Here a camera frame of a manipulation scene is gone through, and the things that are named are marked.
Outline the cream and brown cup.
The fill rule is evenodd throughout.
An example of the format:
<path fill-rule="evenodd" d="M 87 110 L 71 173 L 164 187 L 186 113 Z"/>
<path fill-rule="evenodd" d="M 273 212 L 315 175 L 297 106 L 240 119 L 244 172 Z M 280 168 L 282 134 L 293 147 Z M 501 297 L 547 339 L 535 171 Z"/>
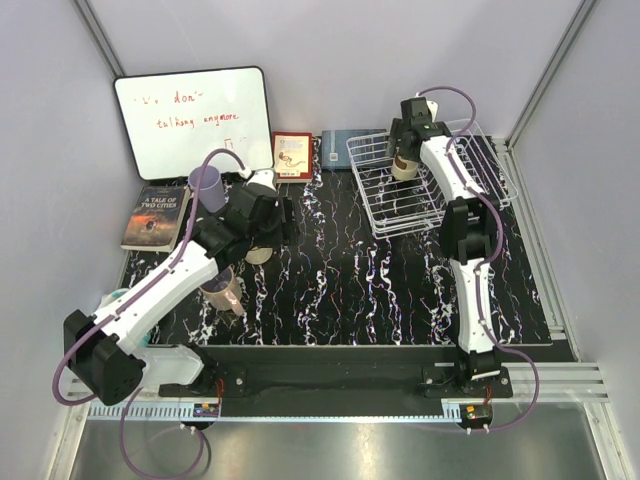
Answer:
<path fill-rule="evenodd" d="M 418 172 L 419 163 L 397 155 L 391 166 L 391 174 L 397 181 L 410 181 Z"/>

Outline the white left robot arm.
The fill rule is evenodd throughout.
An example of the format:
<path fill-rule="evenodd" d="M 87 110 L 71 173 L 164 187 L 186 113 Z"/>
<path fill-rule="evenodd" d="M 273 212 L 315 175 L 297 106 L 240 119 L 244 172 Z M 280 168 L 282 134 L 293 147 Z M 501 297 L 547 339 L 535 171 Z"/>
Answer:
<path fill-rule="evenodd" d="M 163 263 L 111 304 L 86 315 L 73 311 L 63 322 L 65 355 L 56 369 L 69 369 L 106 406 L 142 387 L 181 385 L 196 396 L 215 386 L 216 361 L 196 345 L 144 346 L 142 340 L 176 305 L 254 247 L 297 242 L 293 201 L 274 188 L 248 182 L 231 188 L 229 200 L 201 221 L 191 220 Z"/>

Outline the lavender cup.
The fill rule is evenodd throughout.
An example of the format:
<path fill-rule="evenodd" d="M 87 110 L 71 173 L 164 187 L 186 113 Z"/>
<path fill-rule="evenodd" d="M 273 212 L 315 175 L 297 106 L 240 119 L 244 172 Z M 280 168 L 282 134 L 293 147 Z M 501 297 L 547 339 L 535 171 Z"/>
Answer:
<path fill-rule="evenodd" d="M 189 175 L 188 185 L 192 192 L 200 186 L 198 200 L 209 213 L 215 213 L 225 205 L 223 182 L 216 167 L 197 167 Z"/>

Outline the pink cup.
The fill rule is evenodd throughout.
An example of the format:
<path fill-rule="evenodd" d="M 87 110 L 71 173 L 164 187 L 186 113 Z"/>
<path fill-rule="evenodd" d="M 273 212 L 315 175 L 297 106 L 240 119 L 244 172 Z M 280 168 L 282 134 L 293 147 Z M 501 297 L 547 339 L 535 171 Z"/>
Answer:
<path fill-rule="evenodd" d="M 230 311 L 237 316 L 245 313 L 242 289 L 232 267 L 227 267 L 215 278 L 202 284 L 199 290 L 215 310 Z"/>

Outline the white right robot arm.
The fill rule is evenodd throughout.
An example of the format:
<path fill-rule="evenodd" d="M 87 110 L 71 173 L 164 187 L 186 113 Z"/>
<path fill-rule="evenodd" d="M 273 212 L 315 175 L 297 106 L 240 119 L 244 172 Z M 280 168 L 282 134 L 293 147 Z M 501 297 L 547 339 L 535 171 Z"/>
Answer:
<path fill-rule="evenodd" d="M 504 236 L 499 204 L 465 167 L 455 137 L 435 119 L 426 98 L 404 100 L 400 109 L 387 144 L 392 173 L 408 179 L 411 169 L 425 165 L 446 201 L 439 245 L 454 273 L 459 309 L 453 383 L 463 395 L 482 395 L 501 370 L 488 286 L 489 266 Z"/>

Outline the cream ribbed cup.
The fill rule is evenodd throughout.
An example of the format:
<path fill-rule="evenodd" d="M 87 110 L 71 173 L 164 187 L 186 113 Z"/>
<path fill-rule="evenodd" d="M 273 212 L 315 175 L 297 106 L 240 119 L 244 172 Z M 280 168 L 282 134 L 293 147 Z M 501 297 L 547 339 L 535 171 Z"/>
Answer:
<path fill-rule="evenodd" d="M 271 247 L 254 247 L 245 256 L 245 261 L 252 265 L 262 265 L 273 255 Z"/>

